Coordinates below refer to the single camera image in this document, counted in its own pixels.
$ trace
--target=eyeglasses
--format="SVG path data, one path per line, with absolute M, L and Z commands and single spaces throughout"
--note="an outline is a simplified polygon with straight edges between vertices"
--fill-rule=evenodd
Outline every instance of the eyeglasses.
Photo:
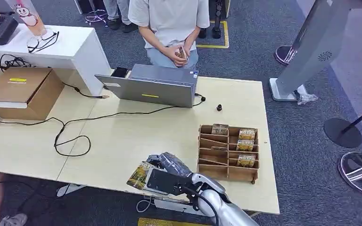
M 40 40 L 39 39 L 30 40 L 29 42 L 31 42 L 31 43 L 27 43 L 28 52 L 36 53 L 43 49 L 48 48 L 49 46 L 52 46 L 53 44 L 56 43 L 56 41 L 58 40 L 58 37 L 59 37 L 59 32 L 53 32 L 53 34 L 51 36 L 49 36 L 45 39 L 41 38 Z

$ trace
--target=white t-shirt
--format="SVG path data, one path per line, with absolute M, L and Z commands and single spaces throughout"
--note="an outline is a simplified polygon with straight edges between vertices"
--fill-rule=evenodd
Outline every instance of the white t-shirt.
M 138 26 L 149 26 L 164 46 L 183 45 L 196 26 L 210 26 L 209 0 L 130 0 L 128 18 Z M 145 42 L 145 48 L 153 48 Z

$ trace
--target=sneaker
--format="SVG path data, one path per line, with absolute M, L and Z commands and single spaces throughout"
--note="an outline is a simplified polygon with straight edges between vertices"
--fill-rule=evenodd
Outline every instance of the sneaker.
M 120 26 L 121 26 L 121 19 L 109 20 L 107 25 L 112 30 L 118 30 L 120 28 Z
M 138 29 L 138 25 L 131 23 L 129 25 L 124 25 L 124 33 L 130 33 Z
M 6 216 L 0 222 L 0 226 L 23 226 L 27 222 L 27 215 L 19 213 L 13 217 Z

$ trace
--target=speaker grille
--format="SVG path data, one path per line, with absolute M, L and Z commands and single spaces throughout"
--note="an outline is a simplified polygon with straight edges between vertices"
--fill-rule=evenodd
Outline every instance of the speaker grille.
M 331 51 L 325 51 L 323 53 L 321 53 L 317 59 L 319 61 L 326 61 L 326 60 L 329 60 L 330 58 L 332 57 L 332 52 Z

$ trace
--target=hand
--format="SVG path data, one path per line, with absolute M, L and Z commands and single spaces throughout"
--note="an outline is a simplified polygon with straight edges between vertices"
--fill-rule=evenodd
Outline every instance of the hand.
M 191 46 L 184 45 L 184 51 L 187 54 L 188 57 L 191 56 Z
M 175 51 L 179 47 L 180 46 L 165 47 L 162 52 L 164 55 L 166 55 L 166 57 L 170 58 L 177 67 L 181 67 L 187 63 L 187 59 L 183 59 L 175 55 Z

